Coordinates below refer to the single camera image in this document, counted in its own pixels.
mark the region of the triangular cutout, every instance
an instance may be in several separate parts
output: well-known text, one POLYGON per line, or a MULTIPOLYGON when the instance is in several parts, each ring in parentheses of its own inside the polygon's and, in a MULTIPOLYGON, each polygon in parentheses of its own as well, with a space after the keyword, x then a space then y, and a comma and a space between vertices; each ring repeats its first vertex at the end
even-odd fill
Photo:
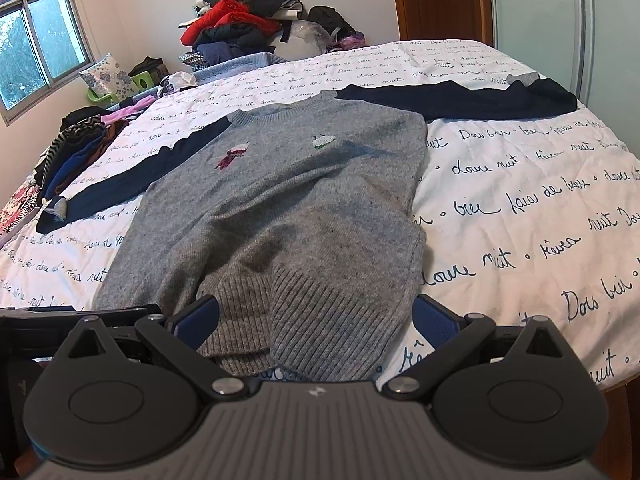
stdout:
POLYGON ((543 355, 546 357, 562 357, 562 353, 551 339, 546 328, 539 328, 531 339, 527 354, 543 355))
POLYGON ((76 359, 79 357, 89 357, 92 355, 104 354, 104 348, 100 344, 100 340, 94 330, 85 330, 82 332, 78 341, 69 352, 69 358, 76 359))

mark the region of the floral pillow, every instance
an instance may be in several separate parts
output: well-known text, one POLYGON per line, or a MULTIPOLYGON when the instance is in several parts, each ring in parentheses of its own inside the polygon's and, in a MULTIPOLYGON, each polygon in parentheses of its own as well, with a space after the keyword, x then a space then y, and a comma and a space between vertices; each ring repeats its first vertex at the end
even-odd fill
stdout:
POLYGON ((98 97, 108 94, 115 96, 116 102, 136 95, 140 90, 111 54, 107 54, 98 63, 82 70, 80 77, 98 97))

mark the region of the window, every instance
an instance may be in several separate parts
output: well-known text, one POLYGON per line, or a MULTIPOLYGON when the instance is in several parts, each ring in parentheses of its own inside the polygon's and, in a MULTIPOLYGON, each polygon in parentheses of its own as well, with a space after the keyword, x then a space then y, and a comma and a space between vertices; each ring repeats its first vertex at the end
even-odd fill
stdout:
POLYGON ((7 123, 92 62, 72 0, 19 0, 0 10, 0 112, 7 123))

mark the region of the metal screw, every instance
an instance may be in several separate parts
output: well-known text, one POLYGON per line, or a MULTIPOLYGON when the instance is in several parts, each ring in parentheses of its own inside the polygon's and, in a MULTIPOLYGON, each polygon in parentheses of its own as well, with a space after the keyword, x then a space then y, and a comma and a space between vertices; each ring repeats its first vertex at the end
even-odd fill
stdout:
POLYGON ((217 394, 233 395, 242 391, 244 383, 235 377, 223 377, 222 379, 216 379, 213 381, 211 387, 217 394))
POLYGON ((396 394, 411 394, 420 388, 420 383, 413 377, 394 377, 386 385, 396 394))

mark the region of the ribbed hem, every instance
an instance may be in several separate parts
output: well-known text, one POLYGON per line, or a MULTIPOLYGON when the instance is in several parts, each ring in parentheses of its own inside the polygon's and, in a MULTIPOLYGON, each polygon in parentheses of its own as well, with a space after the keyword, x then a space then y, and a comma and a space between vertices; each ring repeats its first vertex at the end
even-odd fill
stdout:
MULTIPOLYGON (((418 275, 416 260, 409 277, 418 275)), ((369 379, 408 319, 417 289, 410 278, 394 304, 372 304, 281 267, 271 290, 271 358, 312 381, 369 379)))
POLYGON ((268 350, 249 355, 218 356, 213 362, 235 377, 250 377, 273 368, 268 350))
POLYGON ((211 294, 220 304, 220 322, 204 343, 207 356, 253 354, 269 349, 268 278, 228 274, 211 294))
POLYGON ((334 90, 321 91, 318 95, 314 95, 309 99, 298 101, 290 105, 280 104, 280 106, 286 106, 284 110, 274 112, 268 115, 255 115, 251 112, 245 112, 244 110, 236 110, 230 113, 226 118, 233 124, 233 126, 245 126, 247 124, 267 124, 281 121, 290 117, 295 117, 300 114, 302 110, 309 110, 310 108, 321 108, 336 97, 334 90))

